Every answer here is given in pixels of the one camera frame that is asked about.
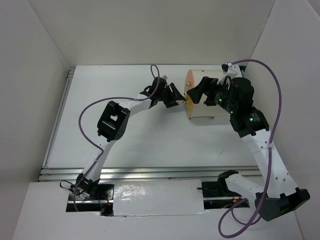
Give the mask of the orange drawer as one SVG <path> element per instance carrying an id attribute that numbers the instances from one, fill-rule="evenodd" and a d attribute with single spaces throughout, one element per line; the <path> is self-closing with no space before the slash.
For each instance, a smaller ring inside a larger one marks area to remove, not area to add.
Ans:
<path id="1" fill-rule="evenodd" d="M 186 77 L 185 77 L 185 85 L 194 85 L 195 84 L 195 78 L 194 78 L 194 73 L 193 70 L 190 69 L 188 70 Z"/>
<path id="2" fill-rule="evenodd" d="M 195 83 L 193 81 L 187 81 L 184 86 L 184 95 L 193 97 L 195 95 Z"/>

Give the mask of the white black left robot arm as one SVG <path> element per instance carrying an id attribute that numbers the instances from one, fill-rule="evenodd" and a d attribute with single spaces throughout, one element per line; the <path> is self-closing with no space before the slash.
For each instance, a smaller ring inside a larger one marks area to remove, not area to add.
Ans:
<path id="1" fill-rule="evenodd" d="M 78 175 L 75 188 L 80 189 L 81 195 L 88 200 L 97 196 L 103 165 L 113 145 L 123 137 L 130 117 L 154 107 L 158 102 L 171 108 L 177 106 L 178 101 L 185 100 L 173 83 L 167 84 L 164 77 L 156 77 L 152 85 L 147 86 L 135 98 L 107 97 L 86 106 L 79 115 L 78 127 L 83 137 L 96 150 L 92 152 L 88 165 Z M 108 103 L 97 122 L 99 143 L 94 143 L 82 128 L 82 117 L 86 110 L 103 101 Z"/>

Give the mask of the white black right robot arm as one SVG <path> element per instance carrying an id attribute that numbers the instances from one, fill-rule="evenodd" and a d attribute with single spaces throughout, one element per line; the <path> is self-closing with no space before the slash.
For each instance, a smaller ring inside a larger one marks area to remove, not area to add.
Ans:
<path id="1" fill-rule="evenodd" d="M 286 169 L 279 153 L 271 141 L 271 130 L 264 114 L 253 106 L 254 88 L 243 77 L 226 77 L 224 81 L 203 77 L 200 83 L 186 94 L 193 104 L 202 102 L 206 106 L 219 106 L 230 114 L 230 123 L 235 132 L 248 146 L 264 182 L 263 187 L 244 178 L 236 170 L 228 170 L 218 176 L 218 192 L 228 196 L 232 192 L 254 203 L 262 202 L 258 213 L 269 222 L 292 212 L 310 199 L 307 189 L 300 189 Z"/>

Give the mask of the cream cylindrical drawer organizer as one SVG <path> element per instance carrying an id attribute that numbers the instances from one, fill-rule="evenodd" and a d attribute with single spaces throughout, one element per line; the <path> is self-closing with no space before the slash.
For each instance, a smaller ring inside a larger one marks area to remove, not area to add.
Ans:
<path id="1" fill-rule="evenodd" d="M 224 75 L 223 68 L 219 66 L 217 69 L 190 69 L 188 70 L 185 83 L 184 83 L 184 104 L 186 106 L 186 113 L 188 118 L 210 118 L 223 116 L 225 110 L 219 106 L 224 98 L 219 95 L 219 90 L 223 90 L 221 87 L 212 88 L 212 84 L 208 86 L 208 91 L 204 91 L 198 104 L 195 104 L 191 97 L 188 95 L 188 91 L 197 87 L 203 77 L 211 79 L 211 83 L 214 80 L 218 81 Z"/>

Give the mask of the orange top drawer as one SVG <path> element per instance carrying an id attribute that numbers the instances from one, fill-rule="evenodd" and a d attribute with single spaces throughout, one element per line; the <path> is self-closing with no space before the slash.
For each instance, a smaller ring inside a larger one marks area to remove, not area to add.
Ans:
<path id="1" fill-rule="evenodd" d="M 188 70 L 186 77 L 185 77 L 185 85 L 194 85 L 195 84 L 195 78 L 194 78 L 194 73 L 193 70 L 190 69 Z"/>

